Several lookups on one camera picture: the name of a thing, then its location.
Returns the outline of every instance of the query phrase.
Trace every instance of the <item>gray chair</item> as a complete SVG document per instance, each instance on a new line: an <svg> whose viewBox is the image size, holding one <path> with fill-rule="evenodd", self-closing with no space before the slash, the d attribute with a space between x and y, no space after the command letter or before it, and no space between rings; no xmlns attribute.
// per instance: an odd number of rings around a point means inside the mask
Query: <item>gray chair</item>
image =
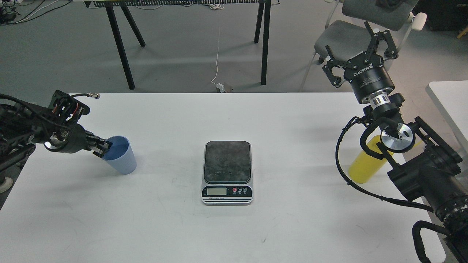
<svg viewBox="0 0 468 263"><path fill-rule="evenodd" d="M411 13L413 7L416 5L418 0L405 0L396 9L390 11L388 9L378 7L374 0L325 0L326 2L335 2L334 8L328 16L325 30L320 35L318 40L315 42L315 52L309 62L306 74L304 75L301 91L307 79L310 67L317 53L320 55L319 64L324 62L324 59L328 56L326 45L329 45L333 51L336 59L347 61L353 58L360 52L367 49L371 36L362 25L354 25L345 21L336 20L330 25L331 17L335 12L338 4L343 3L342 13L346 16L362 19L375 23L381 28L380 31L389 29L392 31L400 30L403 25L407 22L412 23L408 28L403 40L395 44L398 47L398 51L401 49L402 44L405 42L408 34L412 29L421 30L425 24L426 14L419 13L416 17L413 17Z"/></svg>

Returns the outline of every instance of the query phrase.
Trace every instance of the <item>gray floor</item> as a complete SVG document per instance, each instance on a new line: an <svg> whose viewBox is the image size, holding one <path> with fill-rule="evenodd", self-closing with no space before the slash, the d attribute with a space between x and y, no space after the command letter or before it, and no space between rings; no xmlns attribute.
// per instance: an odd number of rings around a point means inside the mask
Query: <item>gray floor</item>
<svg viewBox="0 0 468 263"><path fill-rule="evenodd" d="M17 9L28 13L35 4ZM211 79L234 92L298 92L313 44L322 33L332 5L324 1L282 1L272 7L267 85L260 85L262 46L253 43L257 4L163 6L145 11L131 7L146 41L141 48L122 12L116 9L136 83L130 91L103 8L74 2L29 23L0 27L0 93L48 105L55 89L65 92L216 92ZM351 21L337 11L333 19ZM406 98L403 116L421 116L455 149L459 145L428 97L431 81L468 79L468 37L456 32L413 32L389 74ZM401 32L394 33L397 39ZM335 89L313 65L304 92L351 92ZM421 149L406 155L411 158Z"/></svg>

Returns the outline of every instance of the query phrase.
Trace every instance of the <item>table surface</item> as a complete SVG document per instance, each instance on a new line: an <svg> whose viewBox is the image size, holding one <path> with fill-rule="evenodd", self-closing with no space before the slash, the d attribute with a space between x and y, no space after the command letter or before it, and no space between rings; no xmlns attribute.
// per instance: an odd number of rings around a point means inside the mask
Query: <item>table surface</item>
<svg viewBox="0 0 468 263"><path fill-rule="evenodd" d="M2 262L419 262L411 227L427 212L366 196L337 172L336 140L362 115L353 94L101 95L82 99L91 113L79 123L129 138L136 170L38 145L0 211ZM345 136L344 166L363 129ZM251 144L250 205L201 202L212 140ZM402 198L389 170L364 187ZM437 235L422 234L443 261Z"/></svg>
<svg viewBox="0 0 468 263"><path fill-rule="evenodd" d="M468 80L434 81L427 87L429 97L452 129L455 137L468 153Z"/></svg>

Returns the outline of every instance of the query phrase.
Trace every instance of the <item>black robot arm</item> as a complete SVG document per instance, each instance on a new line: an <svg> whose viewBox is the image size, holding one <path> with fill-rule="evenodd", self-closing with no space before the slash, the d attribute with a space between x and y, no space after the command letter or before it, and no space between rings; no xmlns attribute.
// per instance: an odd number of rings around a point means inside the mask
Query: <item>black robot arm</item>
<svg viewBox="0 0 468 263"><path fill-rule="evenodd" d="M424 221L417 222L413 227L415 248L421 262L430 262L425 255L419 234L421 228L428 228L446 235L446 244L457 260L460 263L468 263L468 190L455 178L455 175L460 173L458 163L462 159L420 117L416 117L414 122L404 123L400 113L404 98L399 93L389 95L395 86L383 65L383 58L376 54L379 42L382 40L388 44L385 51L388 59L397 58L397 49L388 30L373 33L368 23L366 28L371 34L371 41L366 51L348 61L338 61L334 58L331 48L326 46L329 59L323 70L331 84L338 88L341 86L341 78L334 76L331 70L334 67L344 69L344 78L351 84L358 102L370 104L364 108L363 118L353 118L355 120L353 123L362 123L366 126L360 145L368 155L388 160L393 168L388 172L388 176L408 201L382 197L363 190L344 174L337 155L338 170L349 185L361 192L393 204L434 212L444 227ZM337 152L344 133L353 123L348 124L342 132ZM377 128L381 130L380 142L377 143L381 153L370 150L366 145L368 136ZM414 146L416 136L426 144L424 152L402 165L396 163L389 151L404 153L410 150ZM423 196L431 207L417 206L412 202Z"/></svg>
<svg viewBox="0 0 468 263"><path fill-rule="evenodd" d="M36 143L43 143L52 152L87 150L104 156L111 143L78 124L79 118L90 112L87 105L75 99L80 95L99 98L99 94L69 95L57 90L46 108L0 95L0 99L15 102L0 105L0 184L5 181L4 172L31 155Z"/></svg>

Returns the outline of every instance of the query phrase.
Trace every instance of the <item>blue plastic cup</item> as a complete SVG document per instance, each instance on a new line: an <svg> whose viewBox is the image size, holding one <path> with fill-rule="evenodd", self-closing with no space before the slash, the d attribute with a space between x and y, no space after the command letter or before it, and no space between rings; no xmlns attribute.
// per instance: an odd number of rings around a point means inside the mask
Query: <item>blue plastic cup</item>
<svg viewBox="0 0 468 263"><path fill-rule="evenodd" d="M137 167L137 161L128 139L124 136L113 136L107 140L112 142L112 146L102 159L123 175L133 172Z"/></svg>

